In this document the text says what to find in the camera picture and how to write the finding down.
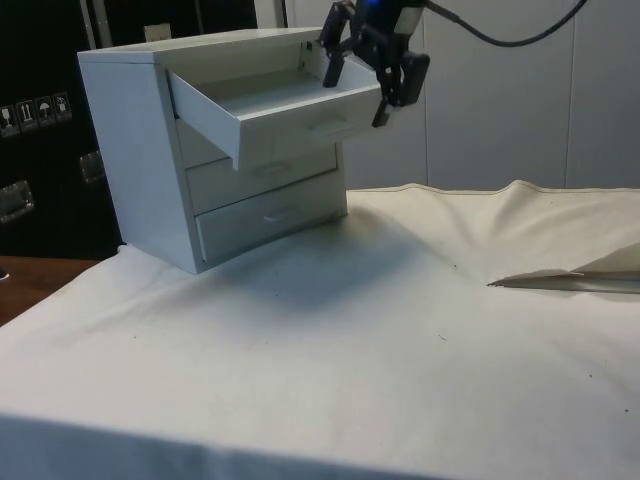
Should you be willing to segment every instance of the drawer handle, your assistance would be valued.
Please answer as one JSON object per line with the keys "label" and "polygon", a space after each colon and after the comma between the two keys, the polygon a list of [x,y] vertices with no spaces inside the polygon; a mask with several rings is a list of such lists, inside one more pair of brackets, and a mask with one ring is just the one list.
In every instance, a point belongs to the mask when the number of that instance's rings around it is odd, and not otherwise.
{"label": "drawer handle", "polygon": [[251,171],[251,175],[253,175],[254,177],[269,178],[274,175],[284,173],[287,170],[291,170],[291,163],[279,161],[267,163],[266,165],[261,165],[257,168],[254,168]]}
{"label": "drawer handle", "polygon": [[295,207],[284,207],[274,212],[271,212],[264,216],[264,221],[269,223],[279,223],[283,220],[287,220],[297,214],[300,211]]}
{"label": "drawer handle", "polygon": [[342,118],[333,118],[309,127],[309,130],[315,137],[324,139],[348,132],[353,128],[354,125],[352,123],[349,123]]}
{"label": "drawer handle", "polygon": [[33,195],[25,180],[0,189],[0,223],[9,223],[34,208]]}

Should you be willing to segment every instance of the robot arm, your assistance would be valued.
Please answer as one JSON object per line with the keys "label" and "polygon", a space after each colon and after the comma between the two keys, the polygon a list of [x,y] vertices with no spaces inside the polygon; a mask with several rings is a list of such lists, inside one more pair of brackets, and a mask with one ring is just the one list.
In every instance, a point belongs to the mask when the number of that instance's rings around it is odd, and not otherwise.
{"label": "robot arm", "polygon": [[[418,101],[430,59],[410,52],[409,39],[423,9],[424,0],[359,0],[357,5],[343,0],[331,7],[320,34],[320,45],[330,60],[324,86],[336,86],[347,55],[353,53],[366,62],[382,90],[374,127],[387,123],[393,107]],[[351,35],[341,41],[347,23]]]}

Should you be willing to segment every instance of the closed drawer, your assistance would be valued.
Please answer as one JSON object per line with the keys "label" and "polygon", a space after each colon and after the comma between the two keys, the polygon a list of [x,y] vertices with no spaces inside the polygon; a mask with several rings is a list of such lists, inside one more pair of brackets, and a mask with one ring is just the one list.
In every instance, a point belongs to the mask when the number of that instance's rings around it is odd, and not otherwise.
{"label": "closed drawer", "polygon": [[325,51],[307,42],[291,48],[296,62],[278,71],[215,79],[211,69],[212,81],[169,72],[176,115],[231,157],[236,170],[372,128],[380,102],[374,72],[347,58],[338,85],[325,88]]}
{"label": "closed drawer", "polygon": [[248,171],[234,170],[227,158],[187,170],[187,182],[194,214],[199,215],[335,168],[335,147],[330,147]]}
{"label": "closed drawer", "polygon": [[312,223],[346,213],[334,170],[196,217],[205,262],[219,262]]}

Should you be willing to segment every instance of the white fabric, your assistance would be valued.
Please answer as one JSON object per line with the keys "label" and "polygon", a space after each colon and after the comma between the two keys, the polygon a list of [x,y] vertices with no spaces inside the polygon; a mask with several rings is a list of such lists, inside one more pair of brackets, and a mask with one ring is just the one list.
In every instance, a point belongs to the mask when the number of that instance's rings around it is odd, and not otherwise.
{"label": "white fabric", "polygon": [[0,329],[0,478],[639,477],[639,298],[485,286],[636,267],[639,192],[349,203],[198,277],[124,247]]}

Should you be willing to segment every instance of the open drawer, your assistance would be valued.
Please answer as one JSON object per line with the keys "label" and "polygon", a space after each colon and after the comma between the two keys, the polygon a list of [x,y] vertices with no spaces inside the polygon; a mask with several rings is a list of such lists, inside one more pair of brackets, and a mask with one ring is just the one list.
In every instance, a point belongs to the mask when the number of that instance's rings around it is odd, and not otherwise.
{"label": "open drawer", "polygon": [[169,72],[176,115],[233,159],[253,169],[341,141],[371,127],[380,102],[375,73],[347,59],[335,88],[315,42],[216,57]]}

